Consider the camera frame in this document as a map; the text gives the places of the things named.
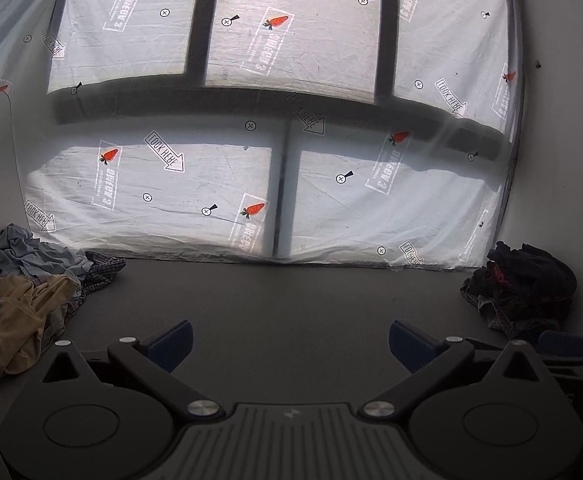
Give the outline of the navy blue knit sweater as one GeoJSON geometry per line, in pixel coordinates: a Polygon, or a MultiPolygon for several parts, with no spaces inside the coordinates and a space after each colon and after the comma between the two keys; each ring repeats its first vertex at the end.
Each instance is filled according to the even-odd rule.
{"type": "Polygon", "coordinates": [[[578,282],[566,263],[529,244],[512,249],[500,240],[489,250],[488,262],[497,263],[519,291],[520,307],[525,306],[543,318],[562,318],[567,314],[578,282]]]}

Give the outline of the grey shorts on pile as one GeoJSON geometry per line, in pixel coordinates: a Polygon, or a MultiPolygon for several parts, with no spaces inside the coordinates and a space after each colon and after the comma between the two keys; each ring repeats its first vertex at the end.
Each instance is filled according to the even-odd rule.
{"type": "Polygon", "coordinates": [[[487,323],[489,330],[505,336],[508,340],[517,339],[516,326],[497,305],[497,301],[479,292],[472,278],[467,278],[459,291],[463,298],[477,310],[487,323]]]}

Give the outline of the black garment on pile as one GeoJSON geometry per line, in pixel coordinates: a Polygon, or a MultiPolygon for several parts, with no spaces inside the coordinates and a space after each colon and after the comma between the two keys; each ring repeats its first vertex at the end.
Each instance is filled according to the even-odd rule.
{"type": "Polygon", "coordinates": [[[499,283],[491,272],[491,263],[476,270],[470,278],[476,283],[479,292],[497,301],[502,310],[518,308],[521,300],[519,291],[509,281],[507,284],[499,283]]]}

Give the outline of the red knit garment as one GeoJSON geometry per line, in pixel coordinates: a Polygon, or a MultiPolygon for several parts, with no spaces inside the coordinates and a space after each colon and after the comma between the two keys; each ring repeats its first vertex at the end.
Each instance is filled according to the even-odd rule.
{"type": "Polygon", "coordinates": [[[506,276],[504,275],[503,271],[500,269],[500,267],[497,265],[497,263],[491,263],[490,266],[491,272],[494,276],[494,278],[501,284],[507,284],[507,279],[506,276]]]}

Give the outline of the beige cloth garment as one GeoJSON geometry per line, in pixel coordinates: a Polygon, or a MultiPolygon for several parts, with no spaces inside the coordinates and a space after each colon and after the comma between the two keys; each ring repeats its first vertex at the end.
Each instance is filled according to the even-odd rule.
{"type": "Polygon", "coordinates": [[[75,290],[67,275],[40,285],[24,276],[0,278],[0,376],[22,374],[39,361],[46,320],[75,290]]]}

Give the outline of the light blue shirt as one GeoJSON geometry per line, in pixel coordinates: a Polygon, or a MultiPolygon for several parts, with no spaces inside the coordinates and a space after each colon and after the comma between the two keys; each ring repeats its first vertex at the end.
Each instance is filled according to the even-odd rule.
{"type": "Polygon", "coordinates": [[[39,240],[17,224],[11,223],[0,232],[0,278],[21,276],[40,285],[52,275],[69,276],[77,285],[71,296],[74,309],[86,298],[82,281],[91,266],[84,252],[39,240]]]}

